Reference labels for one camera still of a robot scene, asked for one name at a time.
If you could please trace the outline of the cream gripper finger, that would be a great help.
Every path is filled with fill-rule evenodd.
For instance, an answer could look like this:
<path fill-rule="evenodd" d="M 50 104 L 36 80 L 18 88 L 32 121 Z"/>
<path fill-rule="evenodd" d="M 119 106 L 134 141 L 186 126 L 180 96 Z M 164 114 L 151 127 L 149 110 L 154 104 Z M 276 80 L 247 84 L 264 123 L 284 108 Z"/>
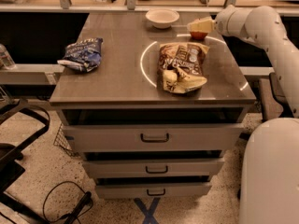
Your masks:
<path fill-rule="evenodd" d="M 214 30 L 214 20 L 211 17 L 196 19 L 187 24 L 190 32 L 210 33 Z"/>

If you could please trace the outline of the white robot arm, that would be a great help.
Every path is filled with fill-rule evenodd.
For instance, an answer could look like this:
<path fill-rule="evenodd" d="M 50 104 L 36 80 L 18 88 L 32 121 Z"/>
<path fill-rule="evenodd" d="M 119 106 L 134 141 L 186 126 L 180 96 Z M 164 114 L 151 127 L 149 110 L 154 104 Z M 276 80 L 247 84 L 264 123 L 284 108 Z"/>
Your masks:
<path fill-rule="evenodd" d="M 234 36 L 266 52 L 291 109 L 251 134 L 242 166 L 239 224 L 299 224 L 299 50 L 268 6 L 232 5 L 215 19 L 187 24 L 190 32 Z"/>

